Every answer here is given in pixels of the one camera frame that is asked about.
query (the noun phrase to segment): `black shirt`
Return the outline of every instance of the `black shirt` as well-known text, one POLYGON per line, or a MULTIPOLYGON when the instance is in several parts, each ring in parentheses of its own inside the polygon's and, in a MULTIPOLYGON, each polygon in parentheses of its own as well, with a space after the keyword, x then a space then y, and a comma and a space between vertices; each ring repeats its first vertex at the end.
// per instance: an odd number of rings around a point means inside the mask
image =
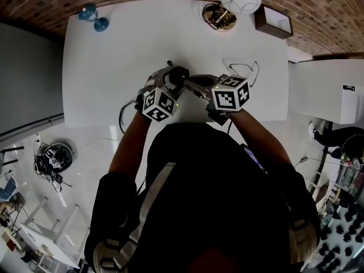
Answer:
POLYGON ((245 269, 283 269, 290 259, 284 198, 319 233, 315 203, 292 165, 277 165, 268 176, 227 134, 206 124, 179 123, 154 139, 146 190, 140 195, 134 198, 135 183, 126 175, 110 173, 100 180, 85 247, 92 267, 95 246, 123 224, 127 214, 130 223, 138 219, 148 188, 168 162, 176 166, 150 209, 128 264, 131 273, 151 268, 183 272, 211 246, 245 269))

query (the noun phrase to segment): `white floor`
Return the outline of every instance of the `white floor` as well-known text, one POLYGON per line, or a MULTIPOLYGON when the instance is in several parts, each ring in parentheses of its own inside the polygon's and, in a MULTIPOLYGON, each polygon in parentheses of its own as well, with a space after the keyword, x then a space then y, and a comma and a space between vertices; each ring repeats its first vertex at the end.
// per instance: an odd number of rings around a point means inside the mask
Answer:
MULTIPOLYGON (((318 123, 320 120, 290 110, 287 120, 263 122, 263 125, 281 141, 292 163, 296 164, 305 155, 309 158, 321 159, 323 147, 316 142, 311 142, 308 137, 307 127, 310 121, 318 123)), ((145 175, 147 151, 154 136, 161 128, 161 126, 154 123, 150 128, 143 163, 137 177, 138 184, 142 182, 145 175)), ((234 126, 231 128, 230 134, 238 142, 242 142, 242 138, 238 135, 234 126)), ((23 145, 25 147, 24 150, 6 155, 8 159, 19 159, 19 162, 5 166, 3 172, 11 169, 16 179, 18 179, 20 192, 27 201, 25 206, 26 212, 30 214, 43 197, 48 198, 45 208, 35 217, 37 224, 51 228, 57 219, 63 222, 69 210, 75 204, 80 206, 81 213, 78 213, 72 226, 66 231, 68 238, 65 237, 63 240, 63 245, 74 255, 77 254, 77 248, 82 241, 86 228, 90 225, 98 182, 107 173, 119 142, 118 139, 121 136, 119 128, 115 126, 70 129, 65 124, 62 124, 40 132, 40 140, 42 142, 48 144, 59 141, 68 142, 75 153, 73 164, 62 173, 64 181, 72 185, 73 188, 63 185, 61 193, 56 193, 53 186, 47 181, 38 178, 33 170, 33 145, 37 135, 30 136, 16 144, 17 146, 23 145), (60 195, 67 207, 64 207, 60 195)), ((309 160, 299 164, 296 169, 305 178, 311 179, 318 167, 319 161, 309 160)), ((0 187, 4 186, 5 178, 3 177, 0 179, 0 187)), ((20 224, 26 218, 25 213, 22 212, 17 220, 17 224, 20 224)))

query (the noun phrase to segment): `blue lamp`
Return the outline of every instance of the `blue lamp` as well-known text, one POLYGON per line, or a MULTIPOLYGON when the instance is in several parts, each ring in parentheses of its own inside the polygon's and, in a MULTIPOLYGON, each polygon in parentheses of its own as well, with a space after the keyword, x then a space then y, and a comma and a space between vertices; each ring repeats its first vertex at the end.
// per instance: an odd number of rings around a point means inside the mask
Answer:
POLYGON ((85 21, 94 22, 93 28, 96 31, 104 31, 109 26, 109 21, 105 17, 97 18, 97 10, 95 4, 87 4, 78 14, 78 18, 85 21))

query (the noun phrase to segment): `brick ceiling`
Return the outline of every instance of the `brick ceiling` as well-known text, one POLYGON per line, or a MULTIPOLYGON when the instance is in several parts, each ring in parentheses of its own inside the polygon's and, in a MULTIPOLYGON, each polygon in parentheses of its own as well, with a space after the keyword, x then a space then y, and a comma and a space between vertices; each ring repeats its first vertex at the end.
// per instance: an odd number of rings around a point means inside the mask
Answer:
MULTIPOLYGON (((0 0, 0 21, 63 40, 70 15, 86 3, 134 0, 0 0)), ((313 55, 364 52, 364 0, 263 0, 292 19, 287 44, 313 55)))

